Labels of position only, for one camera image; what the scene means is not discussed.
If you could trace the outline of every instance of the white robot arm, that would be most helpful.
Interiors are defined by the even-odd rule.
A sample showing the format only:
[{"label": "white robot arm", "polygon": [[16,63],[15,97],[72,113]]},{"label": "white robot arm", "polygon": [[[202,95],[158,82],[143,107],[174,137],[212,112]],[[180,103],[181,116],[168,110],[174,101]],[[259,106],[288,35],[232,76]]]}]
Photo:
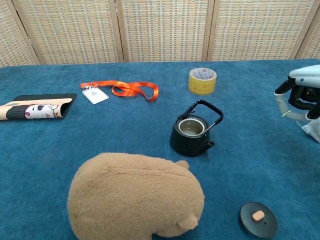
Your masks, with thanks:
[{"label": "white robot arm", "polygon": [[[285,93],[290,90],[289,104],[296,109],[307,110],[306,114],[289,110],[285,102]],[[320,65],[292,70],[288,80],[274,91],[274,95],[283,117],[296,121],[318,119],[320,117]]]}]

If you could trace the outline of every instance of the black teapot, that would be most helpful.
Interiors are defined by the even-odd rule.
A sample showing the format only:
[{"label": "black teapot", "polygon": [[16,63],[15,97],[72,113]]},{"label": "black teapot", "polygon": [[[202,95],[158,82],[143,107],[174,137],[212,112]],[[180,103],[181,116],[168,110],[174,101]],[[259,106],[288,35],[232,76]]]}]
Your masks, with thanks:
[{"label": "black teapot", "polygon": [[[203,118],[192,114],[193,109],[199,104],[203,104],[219,114],[219,118],[212,125],[209,126]],[[215,145],[210,140],[209,130],[219,124],[223,118],[223,112],[211,103],[202,99],[196,101],[174,122],[170,146],[177,153],[186,157],[197,157],[203,154]]]}]

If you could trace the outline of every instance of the plush ear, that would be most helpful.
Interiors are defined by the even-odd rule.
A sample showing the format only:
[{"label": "plush ear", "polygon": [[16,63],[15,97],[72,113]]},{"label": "plush ear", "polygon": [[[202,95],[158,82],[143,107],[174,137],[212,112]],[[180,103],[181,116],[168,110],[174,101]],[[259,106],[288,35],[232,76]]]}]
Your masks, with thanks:
[{"label": "plush ear", "polygon": [[178,222],[178,225],[182,229],[192,230],[198,226],[198,218],[194,215],[190,215],[185,220]]},{"label": "plush ear", "polygon": [[189,164],[184,160],[177,161],[176,164],[178,164],[181,167],[184,167],[185,169],[189,169]]}]

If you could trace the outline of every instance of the table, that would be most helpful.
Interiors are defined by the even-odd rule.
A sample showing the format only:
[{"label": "table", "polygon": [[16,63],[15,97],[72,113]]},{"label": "table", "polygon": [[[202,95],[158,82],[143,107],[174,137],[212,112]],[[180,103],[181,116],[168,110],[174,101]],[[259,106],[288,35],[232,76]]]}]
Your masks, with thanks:
[{"label": "table", "polygon": [[[253,239],[239,222],[243,204],[256,201],[275,214],[274,239],[320,235],[320,145],[282,118],[274,90],[291,70],[319,59],[221,62],[131,62],[35,65],[0,69],[0,103],[18,95],[76,93],[64,119],[0,122],[0,238],[74,240],[67,214],[72,178],[83,162],[102,152],[186,160],[205,194],[196,229],[175,240]],[[213,94],[188,91],[189,71],[217,72]],[[92,105],[80,83],[102,80],[152,82],[155,102],[119,97]],[[174,152],[169,138],[176,117],[196,100],[224,113],[210,131],[215,147],[199,157]],[[205,107],[196,113],[213,122]]]}]

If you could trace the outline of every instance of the yellow tape roll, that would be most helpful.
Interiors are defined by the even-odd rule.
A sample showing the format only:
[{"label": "yellow tape roll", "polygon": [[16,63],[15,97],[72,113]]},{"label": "yellow tape roll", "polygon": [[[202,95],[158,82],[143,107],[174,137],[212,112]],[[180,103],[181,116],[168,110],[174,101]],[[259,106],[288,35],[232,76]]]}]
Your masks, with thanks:
[{"label": "yellow tape roll", "polygon": [[189,91],[198,95],[212,94],[215,90],[217,73],[209,68],[198,67],[189,72]]}]

